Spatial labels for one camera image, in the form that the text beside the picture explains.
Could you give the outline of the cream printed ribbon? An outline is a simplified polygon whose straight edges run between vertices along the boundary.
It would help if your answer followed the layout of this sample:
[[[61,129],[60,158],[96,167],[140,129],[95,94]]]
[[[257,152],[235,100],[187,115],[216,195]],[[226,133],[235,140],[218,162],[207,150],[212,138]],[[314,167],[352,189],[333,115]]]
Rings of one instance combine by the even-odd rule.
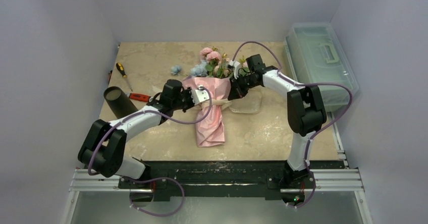
[[[240,99],[212,99],[212,106],[220,106],[221,110],[229,109],[236,114],[257,114],[261,111],[263,94],[260,90],[249,90],[247,95]]]

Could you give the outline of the pink flower bouquet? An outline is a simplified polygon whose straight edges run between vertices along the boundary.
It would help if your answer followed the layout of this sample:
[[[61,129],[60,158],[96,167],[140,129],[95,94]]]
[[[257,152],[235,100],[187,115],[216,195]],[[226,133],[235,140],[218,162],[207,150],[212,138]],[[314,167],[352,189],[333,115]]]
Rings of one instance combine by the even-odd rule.
[[[185,88],[196,88],[204,86],[211,95],[211,99],[227,99],[231,92],[231,77],[233,72],[228,69],[228,62],[231,60],[226,54],[220,54],[213,47],[205,47],[200,53],[200,63],[190,70],[190,75],[183,80]],[[247,62],[239,60],[242,68],[241,75],[249,74]],[[225,127],[220,106],[212,106],[211,101],[199,104],[197,119],[202,121],[195,124],[196,144],[198,147],[213,147],[225,143]]]

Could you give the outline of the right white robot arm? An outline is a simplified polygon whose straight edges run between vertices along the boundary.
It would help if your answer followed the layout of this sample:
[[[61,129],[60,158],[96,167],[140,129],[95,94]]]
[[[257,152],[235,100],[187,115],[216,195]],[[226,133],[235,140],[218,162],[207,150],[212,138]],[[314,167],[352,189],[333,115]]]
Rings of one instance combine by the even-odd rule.
[[[309,154],[316,133],[327,121],[327,113],[318,86],[305,86],[279,71],[266,66],[260,55],[246,59],[248,69],[240,62],[229,61],[228,69],[231,90],[228,100],[241,99],[257,86],[273,90],[287,101],[287,120],[293,131],[290,154],[286,160],[282,181],[289,187],[296,187],[309,174]]]

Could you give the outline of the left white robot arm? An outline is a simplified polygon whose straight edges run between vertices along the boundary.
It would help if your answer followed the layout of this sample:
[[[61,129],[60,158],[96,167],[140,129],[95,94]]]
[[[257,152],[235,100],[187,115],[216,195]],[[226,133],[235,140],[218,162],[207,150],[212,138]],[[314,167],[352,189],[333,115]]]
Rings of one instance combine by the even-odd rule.
[[[202,86],[184,87],[181,81],[168,80],[142,109],[117,120],[95,121],[78,153],[78,160],[87,166],[91,176],[113,175],[131,178],[137,188],[150,183],[146,165],[125,155],[129,140],[140,133],[171,120],[174,111],[186,111],[209,99]]]

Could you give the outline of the black cylindrical vase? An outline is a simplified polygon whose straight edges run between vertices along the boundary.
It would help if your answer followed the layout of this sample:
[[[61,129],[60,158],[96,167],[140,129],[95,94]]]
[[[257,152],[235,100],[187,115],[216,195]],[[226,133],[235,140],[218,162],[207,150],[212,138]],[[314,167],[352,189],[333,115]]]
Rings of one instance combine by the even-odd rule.
[[[117,119],[138,111],[131,99],[117,86],[107,88],[103,93],[103,97]]]

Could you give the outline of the loose blue flower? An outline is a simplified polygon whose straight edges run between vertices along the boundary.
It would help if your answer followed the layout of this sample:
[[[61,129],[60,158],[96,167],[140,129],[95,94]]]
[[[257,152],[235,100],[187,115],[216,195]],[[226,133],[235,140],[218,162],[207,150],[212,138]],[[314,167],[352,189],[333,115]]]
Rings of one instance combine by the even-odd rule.
[[[170,73],[171,75],[181,75],[182,67],[180,65],[175,65],[171,67]]]

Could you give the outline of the yellow black screwdriver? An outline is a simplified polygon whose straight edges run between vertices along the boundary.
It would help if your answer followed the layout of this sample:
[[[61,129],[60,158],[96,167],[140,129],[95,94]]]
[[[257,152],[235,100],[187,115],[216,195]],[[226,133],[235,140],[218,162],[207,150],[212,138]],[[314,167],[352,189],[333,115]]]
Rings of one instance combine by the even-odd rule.
[[[125,79],[129,89],[131,90],[131,92],[133,92],[133,88],[130,84],[130,81],[128,79],[128,75],[125,72],[124,66],[121,63],[116,63],[116,68],[119,71],[119,73],[121,74],[122,78]]]

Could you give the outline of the clear plastic storage box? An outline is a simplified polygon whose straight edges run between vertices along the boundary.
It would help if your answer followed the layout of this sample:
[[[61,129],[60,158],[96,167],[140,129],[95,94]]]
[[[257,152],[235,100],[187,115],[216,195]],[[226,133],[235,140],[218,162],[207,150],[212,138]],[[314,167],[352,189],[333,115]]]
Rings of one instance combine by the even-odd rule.
[[[349,101],[358,83],[343,48],[329,22],[294,23],[284,41],[285,71],[300,83],[325,83],[320,87],[327,112]]]

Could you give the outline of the red handled wrench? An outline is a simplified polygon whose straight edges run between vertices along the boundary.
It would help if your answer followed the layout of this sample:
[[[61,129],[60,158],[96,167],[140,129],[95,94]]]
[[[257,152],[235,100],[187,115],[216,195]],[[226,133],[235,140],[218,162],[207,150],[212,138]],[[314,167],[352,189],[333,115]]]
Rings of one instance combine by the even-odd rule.
[[[151,99],[149,95],[139,94],[139,93],[128,93],[127,96],[129,99],[136,100],[139,102],[149,102]]]

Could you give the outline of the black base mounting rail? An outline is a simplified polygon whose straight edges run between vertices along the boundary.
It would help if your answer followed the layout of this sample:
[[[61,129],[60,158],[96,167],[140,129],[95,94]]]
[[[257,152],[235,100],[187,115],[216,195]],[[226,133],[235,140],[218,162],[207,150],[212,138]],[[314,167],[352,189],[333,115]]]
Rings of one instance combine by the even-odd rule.
[[[268,161],[148,161],[138,182],[121,177],[120,189],[148,191],[155,201],[171,197],[231,197],[305,200],[314,187],[313,173],[292,171],[285,160]]]

